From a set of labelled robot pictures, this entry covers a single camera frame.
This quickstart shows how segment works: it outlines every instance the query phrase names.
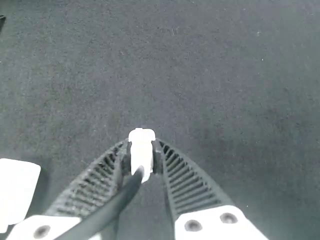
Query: white connector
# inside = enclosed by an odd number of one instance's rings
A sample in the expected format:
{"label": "white connector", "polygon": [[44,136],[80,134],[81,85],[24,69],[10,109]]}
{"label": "white connector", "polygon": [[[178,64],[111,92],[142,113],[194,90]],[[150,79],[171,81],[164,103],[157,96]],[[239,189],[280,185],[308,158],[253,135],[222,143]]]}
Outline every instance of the white connector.
{"label": "white connector", "polygon": [[144,168],[142,183],[150,178],[154,167],[152,141],[156,140],[156,134],[152,129],[136,128],[129,133],[128,141],[132,143],[131,174],[135,174],[140,166]]}

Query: black cable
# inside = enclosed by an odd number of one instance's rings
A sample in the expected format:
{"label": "black cable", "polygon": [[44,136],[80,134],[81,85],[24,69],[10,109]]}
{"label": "black cable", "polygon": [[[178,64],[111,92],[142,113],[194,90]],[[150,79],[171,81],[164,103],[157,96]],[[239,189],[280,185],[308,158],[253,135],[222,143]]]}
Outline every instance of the black cable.
{"label": "black cable", "polygon": [[140,166],[128,183],[109,202],[55,240],[88,240],[100,232],[131,202],[140,188],[143,176],[144,168]]}

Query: dark gray carpet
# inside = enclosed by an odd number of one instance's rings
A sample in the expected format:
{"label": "dark gray carpet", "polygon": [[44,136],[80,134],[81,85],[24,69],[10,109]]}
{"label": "dark gray carpet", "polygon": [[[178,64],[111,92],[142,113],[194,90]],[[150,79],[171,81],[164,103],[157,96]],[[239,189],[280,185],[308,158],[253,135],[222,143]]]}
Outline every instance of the dark gray carpet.
{"label": "dark gray carpet", "polygon": [[[318,0],[0,6],[0,156],[49,169],[47,203],[131,129],[150,127],[270,239],[320,239]],[[119,238],[167,239],[162,208],[147,183]]]}

